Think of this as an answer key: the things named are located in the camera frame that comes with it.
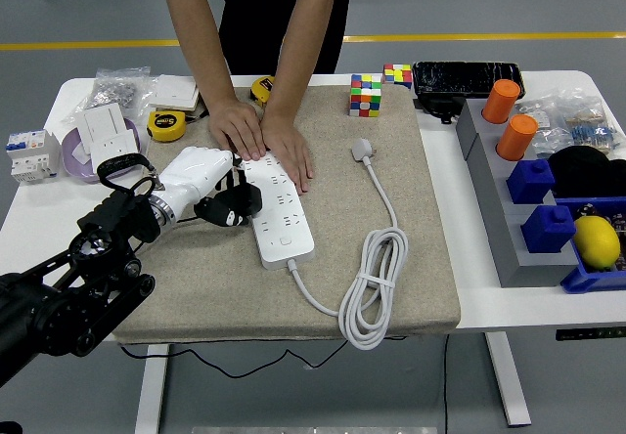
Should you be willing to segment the person's left hand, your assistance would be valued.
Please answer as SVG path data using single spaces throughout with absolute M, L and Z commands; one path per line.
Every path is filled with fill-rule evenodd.
M 296 191 L 309 191 L 314 176 L 310 150 L 291 116 L 266 113 L 261 120 L 261 134 L 266 148 L 280 161 L 293 181 Z

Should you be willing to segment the person's right hand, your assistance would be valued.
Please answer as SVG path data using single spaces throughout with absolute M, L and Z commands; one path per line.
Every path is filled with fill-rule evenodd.
M 243 160 L 258 160 L 266 154 L 260 120 L 249 104 L 226 98 L 208 104 L 208 129 L 222 150 Z

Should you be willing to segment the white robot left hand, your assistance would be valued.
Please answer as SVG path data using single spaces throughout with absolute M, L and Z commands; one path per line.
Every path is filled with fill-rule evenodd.
M 193 205 L 197 217 L 220 227 L 244 225 L 246 218 L 232 207 L 208 195 L 232 172 L 234 157 L 219 149 L 184 148 L 161 172 L 161 188 L 154 190 L 150 204 L 164 232 L 181 220 Z

